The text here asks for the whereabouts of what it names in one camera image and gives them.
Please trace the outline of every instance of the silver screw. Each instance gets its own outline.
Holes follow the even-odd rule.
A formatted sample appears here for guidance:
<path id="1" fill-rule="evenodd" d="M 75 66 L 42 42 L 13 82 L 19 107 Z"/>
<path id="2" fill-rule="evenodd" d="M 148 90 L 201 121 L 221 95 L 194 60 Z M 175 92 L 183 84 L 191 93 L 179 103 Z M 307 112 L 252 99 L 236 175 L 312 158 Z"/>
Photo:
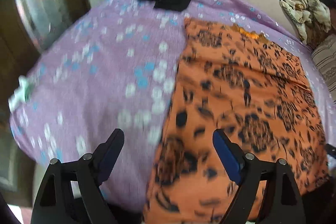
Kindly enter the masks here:
<path id="1" fill-rule="evenodd" d="M 92 158 L 92 154 L 91 153 L 86 153 L 86 154 L 84 154 L 84 156 L 83 156 L 83 159 L 84 160 L 90 160 Z"/>
<path id="2" fill-rule="evenodd" d="M 56 164 L 56 163 L 58 163 L 58 159 L 57 159 L 57 158 L 52 158 L 52 159 L 50 160 L 50 164 L 54 165 L 54 164 Z"/>
<path id="3" fill-rule="evenodd" d="M 279 163 L 282 165 L 286 165 L 287 161 L 285 159 L 279 159 Z"/>
<path id="4" fill-rule="evenodd" d="M 253 160 L 254 159 L 254 155 L 252 153 L 247 153 L 245 155 L 245 157 L 248 159 L 248 160 Z"/>

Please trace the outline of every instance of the orange floral cloth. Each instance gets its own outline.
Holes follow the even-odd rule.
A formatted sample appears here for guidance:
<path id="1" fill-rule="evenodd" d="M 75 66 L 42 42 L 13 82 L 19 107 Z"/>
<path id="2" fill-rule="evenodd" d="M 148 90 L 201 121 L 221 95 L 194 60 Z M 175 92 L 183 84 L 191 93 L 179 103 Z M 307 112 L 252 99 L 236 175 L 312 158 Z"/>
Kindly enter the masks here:
<path id="1" fill-rule="evenodd" d="M 146 224 L 219 222 L 237 185 L 213 147 L 222 128 L 260 160 L 284 158 L 301 194 L 328 179 L 325 134 L 300 60 L 237 25 L 186 19 L 188 36 L 147 193 Z M 260 182 L 250 219 L 261 206 Z"/>

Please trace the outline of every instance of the folded orange garment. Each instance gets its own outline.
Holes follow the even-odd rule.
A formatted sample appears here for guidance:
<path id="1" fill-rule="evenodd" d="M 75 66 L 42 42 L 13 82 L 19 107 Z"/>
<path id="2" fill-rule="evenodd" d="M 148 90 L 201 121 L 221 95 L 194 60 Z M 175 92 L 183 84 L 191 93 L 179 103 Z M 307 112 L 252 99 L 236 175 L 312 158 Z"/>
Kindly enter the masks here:
<path id="1" fill-rule="evenodd" d="M 234 25 L 186 19 L 188 36 L 144 209 L 146 224 L 219 222 L 237 185 L 213 147 L 224 129 L 260 160 L 284 158 L 301 194 L 328 179 L 325 134 L 300 60 Z M 260 182 L 250 219 L 261 206 Z"/>

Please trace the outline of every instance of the dark hair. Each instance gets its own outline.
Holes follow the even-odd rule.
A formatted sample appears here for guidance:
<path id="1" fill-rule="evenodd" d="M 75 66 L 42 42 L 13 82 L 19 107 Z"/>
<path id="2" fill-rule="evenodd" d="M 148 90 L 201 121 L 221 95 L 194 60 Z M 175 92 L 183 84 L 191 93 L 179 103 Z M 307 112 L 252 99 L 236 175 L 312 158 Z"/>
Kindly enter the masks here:
<path id="1" fill-rule="evenodd" d="M 336 2 L 334 0 L 319 0 L 324 3 L 329 9 L 336 9 Z"/>

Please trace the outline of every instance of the purple floral fabric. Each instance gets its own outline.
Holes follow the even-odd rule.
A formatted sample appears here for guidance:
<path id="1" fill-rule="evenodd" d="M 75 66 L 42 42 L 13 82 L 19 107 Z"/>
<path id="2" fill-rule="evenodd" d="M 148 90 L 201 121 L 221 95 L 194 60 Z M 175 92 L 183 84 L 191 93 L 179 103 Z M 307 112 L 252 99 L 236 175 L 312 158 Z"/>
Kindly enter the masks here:
<path id="1" fill-rule="evenodd" d="M 277 22 L 243 0 L 192 0 L 181 13 L 153 6 L 105 0 L 42 55 L 28 75 L 35 83 L 31 98 L 10 121 L 25 153 L 45 166 L 53 157 L 77 160 L 121 128 L 125 145 L 101 190 L 108 202 L 142 211 L 177 60 L 185 47 L 185 17 L 237 23 L 299 56 L 327 140 L 336 144 L 335 108 L 311 51 Z"/>

